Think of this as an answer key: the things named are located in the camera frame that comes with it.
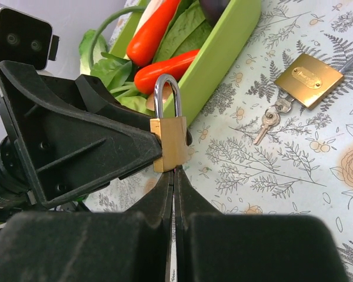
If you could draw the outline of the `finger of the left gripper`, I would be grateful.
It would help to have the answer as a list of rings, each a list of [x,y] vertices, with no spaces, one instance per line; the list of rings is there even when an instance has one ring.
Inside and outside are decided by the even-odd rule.
[[[150,132],[150,115],[123,105],[106,90],[100,79],[80,75],[75,84],[84,104],[85,120],[80,121],[82,133],[109,137],[126,146],[160,145]]]

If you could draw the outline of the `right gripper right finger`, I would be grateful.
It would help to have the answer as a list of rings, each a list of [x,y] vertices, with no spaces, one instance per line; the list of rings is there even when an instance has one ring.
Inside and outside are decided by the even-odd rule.
[[[331,232],[303,215],[223,214],[174,171],[179,281],[347,281]]]

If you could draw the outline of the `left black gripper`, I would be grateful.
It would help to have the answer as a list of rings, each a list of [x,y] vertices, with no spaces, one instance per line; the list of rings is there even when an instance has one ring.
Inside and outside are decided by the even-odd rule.
[[[75,80],[0,63],[0,210],[46,209],[75,200],[149,166],[159,146],[126,146],[82,133],[84,104]]]

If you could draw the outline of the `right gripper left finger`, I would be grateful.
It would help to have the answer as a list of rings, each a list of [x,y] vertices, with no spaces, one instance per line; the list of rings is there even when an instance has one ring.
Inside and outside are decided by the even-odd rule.
[[[121,213],[28,211],[0,233],[0,281],[167,281],[174,174]]]

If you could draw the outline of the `silver keys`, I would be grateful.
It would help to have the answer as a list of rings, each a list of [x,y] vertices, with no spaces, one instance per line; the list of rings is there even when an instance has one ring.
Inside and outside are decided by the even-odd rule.
[[[262,125],[254,140],[254,145],[259,145],[267,132],[274,126],[280,123],[280,114],[288,113],[292,108],[292,103],[295,99],[291,96],[278,99],[273,105],[267,108],[262,116]]]

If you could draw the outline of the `small brass padlock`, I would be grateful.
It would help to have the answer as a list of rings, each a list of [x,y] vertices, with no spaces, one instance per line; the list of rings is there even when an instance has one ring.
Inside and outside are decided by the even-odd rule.
[[[164,117],[163,89],[168,84],[174,96],[174,117]],[[150,120],[151,133],[161,142],[162,156],[153,162],[157,173],[168,172],[188,160],[187,119],[182,116],[181,94],[177,81],[171,75],[161,75],[154,87],[155,117]]]

